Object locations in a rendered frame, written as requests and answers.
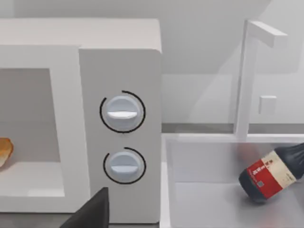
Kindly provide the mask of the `pale blue microwave knob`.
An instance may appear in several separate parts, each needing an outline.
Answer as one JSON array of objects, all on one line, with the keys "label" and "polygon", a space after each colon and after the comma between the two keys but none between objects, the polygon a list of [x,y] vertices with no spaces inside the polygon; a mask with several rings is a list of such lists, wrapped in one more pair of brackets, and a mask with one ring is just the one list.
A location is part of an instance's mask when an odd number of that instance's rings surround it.
[{"label": "pale blue microwave knob", "polygon": [[119,95],[107,102],[103,116],[110,127],[118,131],[128,131],[137,126],[141,110],[134,98]]},{"label": "pale blue microwave knob", "polygon": [[137,179],[142,171],[142,162],[133,152],[117,152],[110,156],[107,170],[118,182],[131,182]]}]

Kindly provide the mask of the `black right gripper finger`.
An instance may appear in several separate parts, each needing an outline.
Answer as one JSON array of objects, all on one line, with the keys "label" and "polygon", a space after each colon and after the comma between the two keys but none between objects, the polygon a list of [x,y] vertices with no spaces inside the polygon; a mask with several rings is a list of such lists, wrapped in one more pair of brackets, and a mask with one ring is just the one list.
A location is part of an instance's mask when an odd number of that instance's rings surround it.
[{"label": "black right gripper finger", "polygon": [[101,188],[59,228],[109,228],[109,188]]}]

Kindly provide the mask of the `dark bottle with red label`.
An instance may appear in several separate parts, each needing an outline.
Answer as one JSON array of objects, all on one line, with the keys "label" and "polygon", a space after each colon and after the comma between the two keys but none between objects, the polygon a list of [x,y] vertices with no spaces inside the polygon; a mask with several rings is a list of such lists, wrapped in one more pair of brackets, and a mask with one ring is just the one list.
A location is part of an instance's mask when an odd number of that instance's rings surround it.
[{"label": "dark bottle with red label", "polygon": [[304,143],[277,147],[239,175],[239,183],[255,203],[265,203],[304,176]]}]

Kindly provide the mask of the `pale microwave oven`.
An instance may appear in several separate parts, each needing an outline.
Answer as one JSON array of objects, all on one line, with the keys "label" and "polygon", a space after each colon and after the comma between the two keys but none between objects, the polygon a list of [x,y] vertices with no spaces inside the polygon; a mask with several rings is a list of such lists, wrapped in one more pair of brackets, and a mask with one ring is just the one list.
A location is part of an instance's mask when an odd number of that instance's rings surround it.
[{"label": "pale microwave oven", "polygon": [[[162,45],[157,19],[0,19],[0,214],[72,214],[109,188],[109,225],[160,221]],[[128,131],[103,116],[119,95],[141,110]],[[114,180],[117,152],[142,162]]]}]

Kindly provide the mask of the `orange bread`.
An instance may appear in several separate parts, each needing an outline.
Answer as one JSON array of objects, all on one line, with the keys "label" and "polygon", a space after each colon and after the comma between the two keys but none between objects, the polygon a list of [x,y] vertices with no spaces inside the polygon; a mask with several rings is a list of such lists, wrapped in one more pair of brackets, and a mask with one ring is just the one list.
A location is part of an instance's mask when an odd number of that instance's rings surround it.
[{"label": "orange bread", "polygon": [[10,138],[0,137],[0,167],[2,167],[13,153],[13,143]]}]

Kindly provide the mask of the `white sink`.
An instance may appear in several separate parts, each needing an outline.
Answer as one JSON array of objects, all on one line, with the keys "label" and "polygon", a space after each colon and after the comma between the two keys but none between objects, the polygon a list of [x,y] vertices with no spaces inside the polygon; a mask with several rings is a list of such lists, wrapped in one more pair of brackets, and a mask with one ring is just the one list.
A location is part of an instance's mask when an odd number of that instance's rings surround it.
[{"label": "white sink", "polygon": [[161,228],[304,228],[304,178],[264,205],[253,203],[239,174],[304,134],[165,133]]}]

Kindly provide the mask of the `tall white tap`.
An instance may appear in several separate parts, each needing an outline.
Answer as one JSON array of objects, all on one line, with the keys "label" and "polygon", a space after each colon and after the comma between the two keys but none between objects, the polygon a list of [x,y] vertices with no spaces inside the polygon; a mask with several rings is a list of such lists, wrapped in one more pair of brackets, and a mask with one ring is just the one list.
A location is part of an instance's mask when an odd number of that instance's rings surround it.
[{"label": "tall white tap", "polygon": [[258,43],[270,48],[283,48],[287,40],[286,33],[259,20],[247,19],[244,22],[234,122],[234,135],[241,142],[246,141],[249,130]]}]

